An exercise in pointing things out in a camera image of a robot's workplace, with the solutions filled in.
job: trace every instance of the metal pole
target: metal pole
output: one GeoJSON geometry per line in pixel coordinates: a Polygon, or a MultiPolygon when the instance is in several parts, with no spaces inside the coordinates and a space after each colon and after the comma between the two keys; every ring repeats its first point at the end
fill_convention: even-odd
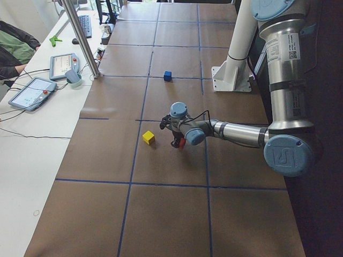
{"type": "Polygon", "coordinates": [[[70,20],[71,26],[75,32],[76,38],[78,39],[81,50],[86,58],[87,64],[89,65],[92,74],[94,78],[98,78],[100,75],[98,66],[96,65],[96,62],[94,60],[92,51],[90,49],[90,45],[87,42],[87,38],[81,28],[79,18],[76,14],[76,11],[74,9],[74,5],[70,0],[62,0],[63,7],[65,9],[66,14],[68,15],[68,18],[70,20]]]}

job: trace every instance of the white table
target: white table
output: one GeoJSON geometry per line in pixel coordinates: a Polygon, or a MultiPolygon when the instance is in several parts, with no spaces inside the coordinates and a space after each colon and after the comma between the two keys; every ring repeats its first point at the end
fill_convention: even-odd
{"type": "MultiPolygon", "coordinates": [[[[92,52],[104,48],[100,44],[102,31],[96,11],[79,11],[78,15],[88,14],[92,18],[92,38],[88,39],[92,52]]],[[[50,56],[74,52],[80,60],[80,68],[86,64],[79,45],[73,45],[75,37],[71,24],[58,36],[63,42],[52,47],[49,38],[65,24],[66,13],[42,43],[42,46],[26,66],[26,72],[47,69],[50,56]]],[[[32,77],[49,78],[49,72],[31,73],[32,77]]],[[[27,84],[31,78],[20,77],[19,84],[27,84]]],[[[58,90],[50,99],[34,112],[25,112],[16,118],[0,122],[0,128],[23,135],[37,137],[72,136],[80,110],[92,84],[92,73],[88,67],[82,73],[83,85],[79,90],[67,85],[58,90]]],[[[58,82],[58,87],[65,80],[58,82]]],[[[17,92],[9,91],[0,102],[0,114],[16,110],[8,105],[17,92]]],[[[20,111],[0,115],[2,120],[20,111]]],[[[0,130],[0,256],[23,256],[33,235],[44,204],[61,164],[69,139],[24,138],[0,130]]]]}

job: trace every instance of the person's hand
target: person's hand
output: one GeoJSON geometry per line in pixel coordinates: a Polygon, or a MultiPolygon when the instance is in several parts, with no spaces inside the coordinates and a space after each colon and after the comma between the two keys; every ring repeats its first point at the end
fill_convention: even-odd
{"type": "Polygon", "coordinates": [[[21,74],[21,72],[25,69],[25,67],[26,67],[26,64],[23,64],[23,65],[16,66],[15,68],[18,74],[21,74]]]}

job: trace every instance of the blue cap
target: blue cap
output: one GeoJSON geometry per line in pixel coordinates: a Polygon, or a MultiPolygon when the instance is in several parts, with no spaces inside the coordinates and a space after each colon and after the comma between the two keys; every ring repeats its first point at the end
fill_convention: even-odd
{"type": "Polygon", "coordinates": [[[315,156],[307,143],[292,135],[276,135],[264,147],[264,159],[276,172],[296,177],[315,164],[315,156]]]}
{"type": "Polygon", "coordinates": [[[205,139],[205,133],[200,128],[193,128],[188,130],[184,137],[190,142],[191,145],[196,146],[197,144],[201,143],[205,139]]]}
{"type": "Polygon", "coordinates": [[[170,107],[170,115],[173,118],[182,118],[188,113],[187,106],[182,102],[173,103],[170,107]]]}
{"type": "Polygon", "coordinates": [[[283,14],[295,0],[252,0],[250,10],[256,20],[267,21],[283,14]]]}

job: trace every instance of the yellow cube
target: yellow cube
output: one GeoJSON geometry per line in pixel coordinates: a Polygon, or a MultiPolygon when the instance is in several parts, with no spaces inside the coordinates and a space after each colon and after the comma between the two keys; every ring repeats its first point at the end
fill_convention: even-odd
{"type": "Polygon", "coordinates": [[[143,140],[146,142],[148,145],[152,144],[155,141],[155,135],[151,133],[151,131],[147,131],[143,134],[143,140]]]}

